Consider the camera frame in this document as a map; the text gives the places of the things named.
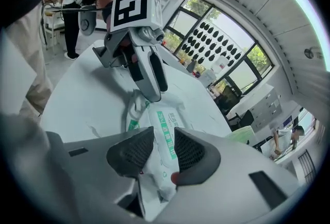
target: packaging bag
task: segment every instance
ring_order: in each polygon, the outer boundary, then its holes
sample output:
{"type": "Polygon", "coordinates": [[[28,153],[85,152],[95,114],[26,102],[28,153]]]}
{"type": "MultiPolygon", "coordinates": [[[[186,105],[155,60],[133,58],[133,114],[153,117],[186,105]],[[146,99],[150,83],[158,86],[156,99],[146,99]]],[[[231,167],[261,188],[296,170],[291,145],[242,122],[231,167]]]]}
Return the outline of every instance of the packaging bag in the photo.
{"type": "Polygon", "coordinates": [[[142,173],[152,176],[159,194],[170,201],[176,192],[171,174],[179,172],[174,151],[174,128],[191,128],[182,100],[166,92],[160,102],[150,103],[139,90],[135,90],[129,101],[126,130],[149,126],[154,127],[154,149],[142,173]]]}

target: floor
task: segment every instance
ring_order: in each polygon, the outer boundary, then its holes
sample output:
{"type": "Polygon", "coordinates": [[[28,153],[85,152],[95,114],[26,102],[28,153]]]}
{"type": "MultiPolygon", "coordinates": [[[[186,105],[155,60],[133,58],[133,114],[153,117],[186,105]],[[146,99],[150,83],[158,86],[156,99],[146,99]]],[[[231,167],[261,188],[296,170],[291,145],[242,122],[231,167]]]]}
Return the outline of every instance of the floor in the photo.
{"type": "MultiPolygon", "coordinates": [[[[103,31],[96,31],[90,36],[83,36],[79,33],[76,52],[78,54],[83,53],[94,41],[104,39],[104,36],[105,32],[103,31]]],[[[55,87],[74,61],[64,57],[66,52],[64,34],[60,34],[59,44],[55,46],[54,50],[56,55],[53,54],[51,46],[48,50],[45,47],[43,48],[46,73],[55,87]]]]}

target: white table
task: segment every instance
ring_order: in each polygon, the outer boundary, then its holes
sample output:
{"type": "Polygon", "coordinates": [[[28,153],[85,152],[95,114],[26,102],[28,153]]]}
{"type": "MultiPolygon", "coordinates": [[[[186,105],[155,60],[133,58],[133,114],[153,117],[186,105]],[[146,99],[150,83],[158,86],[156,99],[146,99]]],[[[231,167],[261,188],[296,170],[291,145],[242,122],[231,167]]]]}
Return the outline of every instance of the white table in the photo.
{"type": "MultiPolygon", "coordinates": [[[[138,89],[124,67],[104,68],[92,47],[87,48],[57,84],[41,118],[46,131],[63,142],[105,137],[125,131],[126,108],[138,89]]],[[[225,137],[231,132],[218,107],[194,77],[164,65],[168,92],[179,96],[195,130],[225,137]]]]}

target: tree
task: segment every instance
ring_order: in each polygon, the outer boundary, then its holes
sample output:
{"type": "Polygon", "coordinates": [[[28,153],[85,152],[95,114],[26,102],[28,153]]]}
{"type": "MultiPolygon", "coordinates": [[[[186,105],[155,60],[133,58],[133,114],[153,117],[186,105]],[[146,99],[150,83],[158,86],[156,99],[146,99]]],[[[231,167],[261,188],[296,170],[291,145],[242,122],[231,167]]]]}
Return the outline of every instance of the tree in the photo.
{"type": "Polygon", "coordinates": [[[169,30],[167,30],[165,32],[163,44],[171,52],[174,52],[176,50],[176,48],[178,48],[181,41],[182,41],[182,39],[178,35],[170,32],[169,30]]]}
{"type": "Polygon", "coordinates": [[[260,74],[263,74],[263,72],[270,65],[269,59],[263,53],[262,49],[258,45],[255,45],[255,47],[248,53],[247,57],[250,59],[250,61],[253,63],[253,65],[257,68],[257,70],[260,74]]]}
{"type": "MultiPolygon", "coordinates": [[[[210,4],[202,0],[188,0],[187,3],[184,5],[184,8],[200,16],[202,16],[209,7],[210,4]]],[[[207,16],[207,18],[216,20],[220,14],[221,12],[218,9],[214,8],[212,9],[211,13],[207,16]]]]}

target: chair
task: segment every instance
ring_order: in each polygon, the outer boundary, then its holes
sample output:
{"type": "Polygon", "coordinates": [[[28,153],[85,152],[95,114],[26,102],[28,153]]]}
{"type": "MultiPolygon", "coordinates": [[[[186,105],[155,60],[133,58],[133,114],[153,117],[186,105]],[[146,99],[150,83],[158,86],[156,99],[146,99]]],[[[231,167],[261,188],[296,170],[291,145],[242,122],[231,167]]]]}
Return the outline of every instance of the chair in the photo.
{"type": "Polygon", "coordinates": [[[239,97],[234,93],[230,86],[226,86],[223,92],[215,100],[221,113],[226,116],[229,111],[239,103],[239,97]]]}
{"type": "Polygon", "coordinates": [[[254,121],[251,111],[246,111],[241,118],[237,113],[236,117],[229,120],[229,126],[232,131],[238,130],[241,127],[250,126],[254,121]]]}

